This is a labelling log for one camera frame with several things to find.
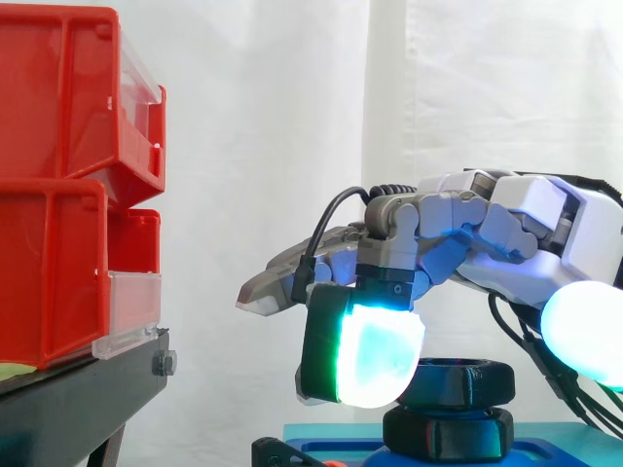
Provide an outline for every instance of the blue tray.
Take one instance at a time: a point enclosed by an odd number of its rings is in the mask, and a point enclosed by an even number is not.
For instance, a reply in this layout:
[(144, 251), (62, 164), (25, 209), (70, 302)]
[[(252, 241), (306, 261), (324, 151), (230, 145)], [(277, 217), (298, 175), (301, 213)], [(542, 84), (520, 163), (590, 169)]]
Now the blue tray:
[[(316, 438), (288, 441), (288, 445), (314, 457), (319, 452), (362, 452), (365, 460), (344, 461), (340, 456), (334, 460), (345, 462), (348, 467), (423, 467), (431, 466), (428, 462), (404, 457), (389, 452), (383, 446), (383, 440), (376, 438), (331, 439)], [(446, 467), (466, 467), (465, 464), (444, 464)], [(581, 460), (558, 449), (554, 445), (534, 438), (515, 440), (513, 450), (503, 461), (481, 464), (469, 464), (471, 467), (590, 467)]]
[[(283, 439), (318, 460), (338, 460), (348, 467), (430, 465), (384, 449), (382, 430), (380, 424), (286, 425)], [(582, 423), (516, 423), (515, 435), (514, 449), (502, 462), (471, 465), (623, 467), (623, 442)]]

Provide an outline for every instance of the red plastic drawer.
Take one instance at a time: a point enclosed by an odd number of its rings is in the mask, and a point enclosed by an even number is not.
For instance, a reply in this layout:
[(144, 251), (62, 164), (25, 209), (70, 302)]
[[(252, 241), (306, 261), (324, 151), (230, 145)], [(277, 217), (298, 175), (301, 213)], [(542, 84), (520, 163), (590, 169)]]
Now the red plastic drawer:
[(0, 178), (92, 178), (112, 206), (165, 189), (165, 91), (114, 10), (0, 4)]
[(107, 358), (155, 336), (160, 216), (107, 202), (94, 180), (0, 181), (0, 364)]

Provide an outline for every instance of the glowing sphere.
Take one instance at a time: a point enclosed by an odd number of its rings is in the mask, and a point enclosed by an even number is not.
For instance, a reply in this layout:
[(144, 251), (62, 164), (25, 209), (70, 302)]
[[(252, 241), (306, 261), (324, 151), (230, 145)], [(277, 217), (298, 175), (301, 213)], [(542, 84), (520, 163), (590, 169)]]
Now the glowing sphere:
[(573, 282), (556, 292), (541, 317), (541, 334), (565, 364), (597, 382), (623, 387), (623, 291)]

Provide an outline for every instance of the white curtain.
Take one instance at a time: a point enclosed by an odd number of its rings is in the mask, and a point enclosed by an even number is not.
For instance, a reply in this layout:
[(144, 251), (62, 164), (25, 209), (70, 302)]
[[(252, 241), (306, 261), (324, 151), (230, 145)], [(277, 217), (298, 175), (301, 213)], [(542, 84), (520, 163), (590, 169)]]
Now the white curtain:
[[(90, 3), (119, 11), (168, 91), (166, 194), (149, 205), (163, 216), (163, 325), (179, 366), (128, 424), (122, 467), (240, 467), (284, 423), (380, 421), (298, 404), (302, 307), (270, 319), (234, 308), (342, 188), (464, 167), (623, 186), (616, 0)], [(359, 213), (349, 202), (335, 223)], [(418, 310), (425, 355), (510, 363), (516, 419), (573, 420), (484, 296), (444, 284)]]

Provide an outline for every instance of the black shelf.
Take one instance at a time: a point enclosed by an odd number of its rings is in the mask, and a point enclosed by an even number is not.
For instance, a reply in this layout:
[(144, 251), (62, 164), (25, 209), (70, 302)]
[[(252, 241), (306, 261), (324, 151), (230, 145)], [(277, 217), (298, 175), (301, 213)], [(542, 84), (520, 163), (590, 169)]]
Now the black shelf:
[(166, 387), (168, 331), (110, 360), (0, 382), (0, 466), (113, 466), (126, 422)]

